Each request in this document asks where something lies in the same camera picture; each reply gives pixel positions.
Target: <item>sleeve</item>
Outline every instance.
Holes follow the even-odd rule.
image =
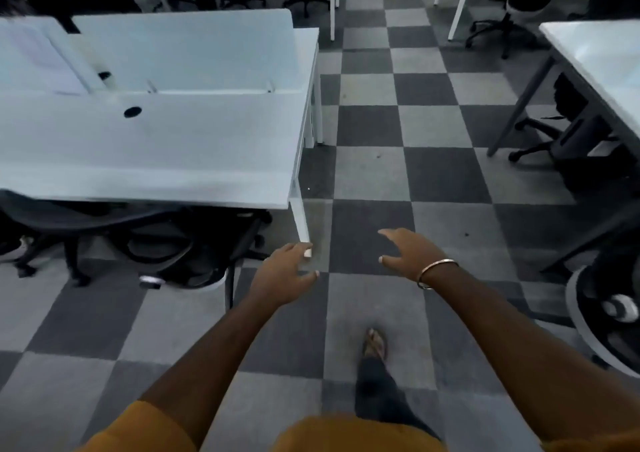
[[[545,452],[637,452],[640,451],[640,428],[592,439],[546,442],[542,448]]]
[[[136,401],[76,452],[196,452],[187,432],[153,405]]]

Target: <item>bracelet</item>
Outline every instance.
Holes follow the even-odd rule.
[[[433,268],[436,265],[439,265],[441,263],[455,263],[456,265],[460,266],[460,264],[458,264],[458,262],[456,262],[455,260],[453,260],[451,258],[443,258],[442,260],[438,260],[436,262],[429,263],[418,274],[418,280],[417,280],[418,287],[420,287],[421,289],[425,289],[425,290],[431,290],[431,287],[429,287],[427,284],[423,284],[420,281],[422,280],[422,276],[427,272],[427,270],[429,270],[430,268]]]

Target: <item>person's left hand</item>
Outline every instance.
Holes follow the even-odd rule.
[[[320,275],[317,270],[298,275],[298,265],[312,246],[311,243],[287,243],[278,248],[255,273],[249,295],[280,307],[304,294]]]

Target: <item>black oval hole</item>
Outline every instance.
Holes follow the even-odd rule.
[[[142,112],[142,109],[140,109],[140,107],[129,107],[124,111],[124,117],[126,119],[130,119],[131,117],[137,117],[140,115],[140,112]]]

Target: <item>checkered floor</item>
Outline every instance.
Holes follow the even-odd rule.
[[[321,27],[326,145],[305,150],[300,180],[315,244],[307,267],[322,273],[253,343],[204,450],[266,450],[304,416],[353,413],[356,363],[371,324],[388,334],[388,367],[412,408],[450,450],[539,450],[458,317],[435,293],[378,264],[393,250],[376,231],[407,227],[522,312],[566,315],[562,287],[536,269],[600,216],[576,204],[546,155],[508,163],[509,148],[534,143],[535,134],[515,134],[486,157],[545,54],[516,47],[502,61],[495,40],[479,40],[473,51],[448,43],[457,1],[435,8],[433,0],[341,0],[333,43],[325,7],[313,6],[308,20],[295,8],[297,25]],[[559,18],[586,3],[563,1],[551,8]],[[469,0],[459,39],[474,16],[501,13]],[[555,113],[553,79],[534,98],[532,116]],[[273,216],[268,250],[297,238],[289,212]],[[69,450],[87,440],[223,315],[221,290],[145,291],[100,241],[85,256],[94,280],[84,289],[67,284],[59,259],[24,280],[0,266],[7,452]],[[238,300],[255,266],[238,269]],[[572,330],[545,327],[587,352]]]

